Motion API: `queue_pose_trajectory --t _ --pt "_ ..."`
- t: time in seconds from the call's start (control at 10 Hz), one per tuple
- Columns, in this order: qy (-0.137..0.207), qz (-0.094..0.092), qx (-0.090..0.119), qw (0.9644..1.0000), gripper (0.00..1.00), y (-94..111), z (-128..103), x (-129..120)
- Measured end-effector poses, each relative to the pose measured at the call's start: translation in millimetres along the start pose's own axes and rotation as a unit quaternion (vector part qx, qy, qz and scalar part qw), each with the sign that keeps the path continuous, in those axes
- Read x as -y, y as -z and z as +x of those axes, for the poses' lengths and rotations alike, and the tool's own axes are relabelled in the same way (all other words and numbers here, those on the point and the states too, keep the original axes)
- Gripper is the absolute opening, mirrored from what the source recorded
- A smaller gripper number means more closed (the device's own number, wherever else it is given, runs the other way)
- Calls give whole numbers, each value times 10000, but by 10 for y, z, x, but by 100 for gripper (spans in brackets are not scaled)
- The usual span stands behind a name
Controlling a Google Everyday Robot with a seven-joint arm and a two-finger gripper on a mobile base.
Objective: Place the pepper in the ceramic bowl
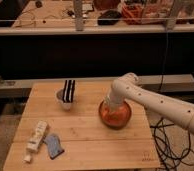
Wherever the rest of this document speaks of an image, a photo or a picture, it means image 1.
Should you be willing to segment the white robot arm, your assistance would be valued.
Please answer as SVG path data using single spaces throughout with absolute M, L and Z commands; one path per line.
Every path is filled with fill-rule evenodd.
M 138 76 L 134 73 L 127 73 L 115 79 L 111 84 L 110 92 L 105 97 L 105 102 L 114 110 L 125 99 L 135 101 L 159 113 L 194 135 L 194 104 L 139 87 Z

